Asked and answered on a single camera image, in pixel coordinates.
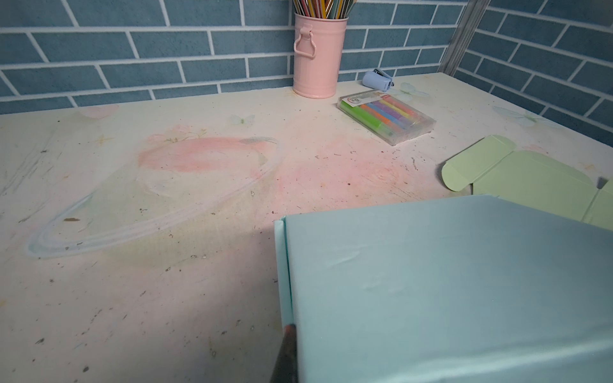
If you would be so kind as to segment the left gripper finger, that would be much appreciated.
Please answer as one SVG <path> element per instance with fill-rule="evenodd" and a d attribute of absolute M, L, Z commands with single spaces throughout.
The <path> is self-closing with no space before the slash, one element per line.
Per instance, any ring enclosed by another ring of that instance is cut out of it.
<path fill-rule="evenodd" d="M 284 327 L 284 337 L 272 371 L 270 383 L 297 383 L 297 330 L 295 324 Z"/>

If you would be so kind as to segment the light blue paper box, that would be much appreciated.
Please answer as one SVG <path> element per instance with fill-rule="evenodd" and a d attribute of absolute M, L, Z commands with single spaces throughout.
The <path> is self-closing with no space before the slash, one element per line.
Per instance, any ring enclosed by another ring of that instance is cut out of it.
<path fill-rule="evenodd" d="M 492 196 L 289 215 L 302 382 L 610 382 L 612 234 Z"/>

